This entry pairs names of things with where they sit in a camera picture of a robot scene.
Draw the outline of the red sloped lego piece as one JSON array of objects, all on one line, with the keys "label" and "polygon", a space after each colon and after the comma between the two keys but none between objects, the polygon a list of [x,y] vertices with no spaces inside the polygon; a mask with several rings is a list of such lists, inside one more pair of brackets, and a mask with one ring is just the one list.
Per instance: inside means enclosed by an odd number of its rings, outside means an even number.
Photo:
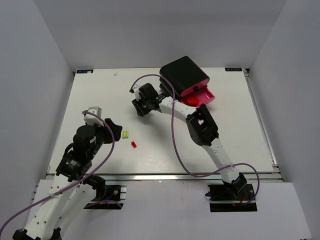
[{"label": "red sloped lego piece", "polygon": [[134,141],[131,142],[132,147],[135,149],[137,147],[136,143]]}]

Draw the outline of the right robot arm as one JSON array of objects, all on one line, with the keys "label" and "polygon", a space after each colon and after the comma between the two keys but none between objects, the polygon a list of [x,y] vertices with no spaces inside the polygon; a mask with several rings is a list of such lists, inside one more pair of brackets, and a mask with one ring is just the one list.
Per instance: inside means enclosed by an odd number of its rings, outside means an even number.
[{"label": "right robot arm", "polygon": [[172,120],[179,119],[186,123],[192,141],[208,153],[220,170],[226,192],[233,198],[238,197],[247,180],[223,148],[218,126],[206,105],[185,105],[165,93],[158,93],[150,83],[142,86],[135,84],[129,91],[135,95],[132,104],[140,117],[158,111],[171,115]]}]

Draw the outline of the pink drawer with black knob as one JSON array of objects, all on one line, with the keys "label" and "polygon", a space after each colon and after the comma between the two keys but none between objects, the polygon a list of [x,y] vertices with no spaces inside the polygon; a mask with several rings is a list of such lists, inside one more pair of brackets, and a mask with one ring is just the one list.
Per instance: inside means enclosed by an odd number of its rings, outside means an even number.
[{"label": "pink drawer with black knob", "polygon": [[184,89],[181,94],[180,97],[183,98],[187,95],[193,94],[193,93],[200,93],[200,92],[205,92],[208,90],[208,83],[209,83],[210,79],[206,78],[186,89]]}]

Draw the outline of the black drawer cabinet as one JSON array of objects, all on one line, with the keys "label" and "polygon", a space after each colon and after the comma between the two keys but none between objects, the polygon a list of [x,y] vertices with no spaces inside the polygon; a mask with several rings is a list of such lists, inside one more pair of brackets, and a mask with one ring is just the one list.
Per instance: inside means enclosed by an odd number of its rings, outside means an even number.
[{"label": "black drawer cabinet", "polygon": [[175,96],[179,101],[180,94],[186,88],[210,77],[188,56],[183,56],[164,65],[160,70],[160,89],[162,92]]}]

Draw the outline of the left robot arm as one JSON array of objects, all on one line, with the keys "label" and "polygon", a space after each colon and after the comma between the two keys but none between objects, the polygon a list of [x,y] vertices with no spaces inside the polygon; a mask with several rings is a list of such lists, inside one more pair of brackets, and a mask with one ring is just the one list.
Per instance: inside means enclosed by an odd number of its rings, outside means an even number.
[{"label": "left robot arm", "polygon": [[61,240],[82,209],[104,189],[105,180],[87,172],[102,145],[119,141],[123,128],[109,118],[84,121],[64,151],[49,199],[24,228],[15,231],[14,240]]}]

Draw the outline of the red round lego block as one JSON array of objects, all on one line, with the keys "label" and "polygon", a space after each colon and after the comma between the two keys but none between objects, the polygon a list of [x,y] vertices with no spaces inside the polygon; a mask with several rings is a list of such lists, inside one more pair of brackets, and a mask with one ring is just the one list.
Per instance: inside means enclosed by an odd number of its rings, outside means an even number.
[{"label": "red round lego block", "polygon": [[189,97],[187,99],[187,104],[196,107],[199,104],[199,99],[197,97]]}]

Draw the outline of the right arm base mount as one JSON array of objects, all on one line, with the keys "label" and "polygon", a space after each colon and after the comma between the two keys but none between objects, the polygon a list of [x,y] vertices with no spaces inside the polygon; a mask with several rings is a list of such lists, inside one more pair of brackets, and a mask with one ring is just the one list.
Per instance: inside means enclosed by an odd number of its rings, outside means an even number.
[{"label": "right arm base mount", "polygon": [[210,184],[204,196],[209,201],[211,213],[257,212],[256,198],[260,186],[258,182],[254,190],[254,186],[247,183],[239,193],[234,193],[224,184]]}]

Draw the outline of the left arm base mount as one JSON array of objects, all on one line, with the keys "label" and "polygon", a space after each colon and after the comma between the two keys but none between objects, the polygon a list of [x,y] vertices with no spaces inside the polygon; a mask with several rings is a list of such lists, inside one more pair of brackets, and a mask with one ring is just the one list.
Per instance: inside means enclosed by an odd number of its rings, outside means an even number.
[{"label": "left arm base mount", "polygon": [[82,182],[94,192],[94,198],[84,207],[87,210],[121,210],[121,185],[108,185],[106,180],[98,175],[91,175]]}]

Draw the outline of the pale yellow small lego brick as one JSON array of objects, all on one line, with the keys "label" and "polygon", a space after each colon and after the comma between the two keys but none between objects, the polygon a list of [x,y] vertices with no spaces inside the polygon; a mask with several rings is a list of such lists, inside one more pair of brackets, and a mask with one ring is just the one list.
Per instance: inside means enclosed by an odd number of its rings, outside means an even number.
[{"label": "pale yellow small lego brick", "polygon": [[123,139],[128,139],[129,138],[129,132],[127,130],[122,131],[121,137]]}]

